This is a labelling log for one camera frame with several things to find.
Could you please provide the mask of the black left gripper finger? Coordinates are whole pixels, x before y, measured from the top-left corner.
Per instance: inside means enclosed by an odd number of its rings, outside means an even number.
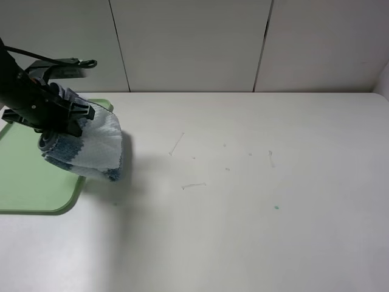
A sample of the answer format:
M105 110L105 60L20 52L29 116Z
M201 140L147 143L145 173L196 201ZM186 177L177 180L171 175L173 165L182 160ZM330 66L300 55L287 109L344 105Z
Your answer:
M72 102L69 108L69 120L87 119L94 120L95 110L89 104Z
M65 120L62 124L62 133L68 134L74 137L80 137L83 130L81 129L78 119Z

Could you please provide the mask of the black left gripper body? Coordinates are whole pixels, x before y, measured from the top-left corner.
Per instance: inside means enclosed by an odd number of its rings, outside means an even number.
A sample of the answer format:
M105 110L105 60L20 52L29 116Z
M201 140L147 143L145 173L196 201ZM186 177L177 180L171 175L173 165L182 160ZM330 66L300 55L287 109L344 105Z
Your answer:
M62 103L48 86L31 79L1 84L1 103L8 108L2 114L7 123L19 123L37 131L67 133L71 130L70 103Z

